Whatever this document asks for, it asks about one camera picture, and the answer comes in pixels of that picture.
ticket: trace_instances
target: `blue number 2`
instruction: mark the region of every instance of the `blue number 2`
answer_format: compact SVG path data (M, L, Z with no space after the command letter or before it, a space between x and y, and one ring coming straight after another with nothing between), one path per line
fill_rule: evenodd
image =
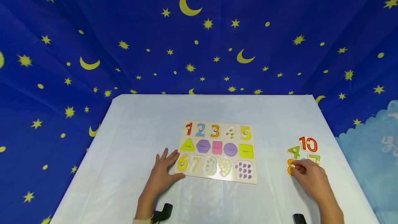
M206 125L203 123L199 123L196 125L199 128L199 132L196 133L195 136L197 137L204 137L206 135L205 129L206 129Z

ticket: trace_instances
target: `pink rectangle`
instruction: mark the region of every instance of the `pink rectangle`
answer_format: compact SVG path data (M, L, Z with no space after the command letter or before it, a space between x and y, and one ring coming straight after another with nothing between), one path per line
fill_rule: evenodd
M213 141L213 148L211 151L215 155L221 155L222 154L222 142L221 141Z

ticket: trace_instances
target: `left hand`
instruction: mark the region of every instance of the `left hand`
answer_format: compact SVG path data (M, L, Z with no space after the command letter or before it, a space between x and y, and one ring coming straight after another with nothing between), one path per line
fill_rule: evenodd
M185 178L185 174L183 173L173 175L168 173L168 168L176 162L180 153L175 150L170 154L170 156L167 156L167 152L168 148L165 148L161 157L159 157L159 154L156 155L155 165L151 171L143 193L156 197L158 194L164 192L168 187L170 187L173 182Z

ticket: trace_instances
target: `right hand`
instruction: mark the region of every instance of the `right hand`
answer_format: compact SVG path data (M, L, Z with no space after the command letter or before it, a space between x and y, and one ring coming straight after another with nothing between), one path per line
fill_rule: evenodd
M296 166L291 167L293 176L318 204L335 199L328 176L322 167L309 159L295 160L292 164Z

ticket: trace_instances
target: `red number 10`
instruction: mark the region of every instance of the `red number 10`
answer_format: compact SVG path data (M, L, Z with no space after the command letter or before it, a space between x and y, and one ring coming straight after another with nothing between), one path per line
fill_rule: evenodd
M316 140L314 138L306 138L306 137L301 137L298 139L299 141L301 141L301 147L303 150L309 150L311 152L317 152L318 151L318 143L316 142Z

